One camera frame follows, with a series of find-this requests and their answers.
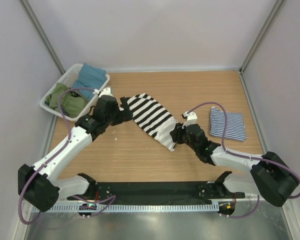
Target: wooden table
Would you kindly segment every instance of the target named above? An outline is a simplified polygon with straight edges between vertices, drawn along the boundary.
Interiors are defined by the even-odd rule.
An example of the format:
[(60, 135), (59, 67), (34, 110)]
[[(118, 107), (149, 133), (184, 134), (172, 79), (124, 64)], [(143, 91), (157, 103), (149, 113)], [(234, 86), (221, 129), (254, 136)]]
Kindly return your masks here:
[[(109, 83), (117, 99), (145, 92), (182, 123), (183, 112), (207, 101), (218, 102), (229, 112), (243, 113), (248, 138), (244, 142), (226, 140), (226, 146), (247, 153), (262, 153), (236, 71), (112, 73)], [(204, 106), (195, 111), (198, 124), (210, 140), (220, 143), (220, 138), (209, 135), (210, 108)], [(66, 125), (59, 118), (51, 147), (66, 135)], [(170, 152), (130, 121), (109, 127), (72, 160), (60, 178), (86, 173), (97, 182), (214, 181), (226, 170), (229, 169), (204, 164), (185, 144)]]

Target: garment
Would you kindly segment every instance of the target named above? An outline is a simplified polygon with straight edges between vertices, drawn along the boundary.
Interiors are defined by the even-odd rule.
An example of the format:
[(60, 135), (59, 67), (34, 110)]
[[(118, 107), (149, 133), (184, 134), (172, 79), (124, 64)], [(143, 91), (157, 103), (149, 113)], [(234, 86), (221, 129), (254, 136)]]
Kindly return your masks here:
[[(247, 139), (244, 116), (242, 113), (226, 112), (227, 127), (225, 138), (243, 142)], [(214, 106), (210, 111), (210, 134), (214, 137), (222, 137), (225, 129), (225, 114)]]
[[(44, 103), (51, 109), (60, 113), (60, 109), (58, 108), (58, 99), (60, 95), (68, 89), (69, 88), (66, 85), (58, 82), (53, 92), (45, 98)], [(66, 116), (70, 118), (75, 118), (76, 116), (78, 116), (87, 104), (88, 103), (82, 97), (73, 96), (70, 92), (66, 93), (65, 96), (61, 99), (62, 111)]]
[[(107, 72), (101, 68), (95, 68), (84, 64), (78, 74), (78, 79), (72, 85), (72, 88), (88, 88), (88, 89), (100, 89), (107, 81)], [(76, 94), (81, 96), (84, 100), (89, 102), (94, 93), (89, 90), (74, 90)]]
[(178, 122), (170, 112), (146, 93), (127, 97), (133, 121), (147, 134), (169, 149), (175, 150), (176, 143), (170, 132)]

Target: white cable tie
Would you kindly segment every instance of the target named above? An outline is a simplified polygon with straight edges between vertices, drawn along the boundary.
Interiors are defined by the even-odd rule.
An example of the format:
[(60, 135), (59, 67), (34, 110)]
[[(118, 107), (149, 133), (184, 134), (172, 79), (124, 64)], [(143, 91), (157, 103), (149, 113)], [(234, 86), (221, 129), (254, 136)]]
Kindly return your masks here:
[(94, 91), (93, 91), (93, 95), (99, 95), (99, 90), (98, 89), (95, 89)]

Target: laundry basket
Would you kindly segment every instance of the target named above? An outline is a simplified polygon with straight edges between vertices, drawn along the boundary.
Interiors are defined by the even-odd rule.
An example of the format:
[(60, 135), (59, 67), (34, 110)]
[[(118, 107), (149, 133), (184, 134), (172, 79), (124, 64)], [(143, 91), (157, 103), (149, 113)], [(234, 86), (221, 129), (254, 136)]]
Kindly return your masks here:
[[(57, 115), (58, 117), (61, 117), (61, 113), (51, 109), (48, 105), (45, 104), (46, 97), (53, 92), (53, 90), (56, 88), (57, 83), (62, 83), (66, 85), (68, 88), (71, 88), (72, 85), (75, 83), (75, 81), (78, 79), (79, 72), (82, 68), (83, 64), (75, 64), (71, 66), (68, 71), (65, 72), (65, 74), (62, 75), (62, 77), (50, 88), (50, 90), (44, 95), (44, 97), (40, 100), (40, 107), (42, 107), (44, 110), (48, 111), (49, 113), (52, 113), (54, 115)], [(108, 74), (106, 76), (106, 81), (102, 85), (102, 87), (99, 89), (101, 91), (109, 82), (110, 76)], [(81, 116), (89, 113), (91, 106), (95, 105), (98, 100), (98, 95), (93, 96), (93, 98), (87, 103), (85, 108), (80, 112), (80, 114), (74, 118), (65, 116), (65, 118), (69, 121), (77, 121)]]

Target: striped shirt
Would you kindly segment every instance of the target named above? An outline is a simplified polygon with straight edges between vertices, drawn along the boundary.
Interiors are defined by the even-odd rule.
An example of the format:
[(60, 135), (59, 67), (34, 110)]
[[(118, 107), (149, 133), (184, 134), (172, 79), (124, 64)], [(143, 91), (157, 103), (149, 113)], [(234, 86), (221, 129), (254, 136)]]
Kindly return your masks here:
[[(246, 138), (244, 116), (242, 113), (226, 112), (227, 127), (225, 138), (243, 142)], [(225, 114), (214, 106), (210, 111), (210, 134), (214, 137), (222, 137), (225, 129)]]
[(127, 97), (133, 121), (147, 134), (169, 149), (175, 150), (170, 132), (178, 122), (167, 109), (146, 93)]

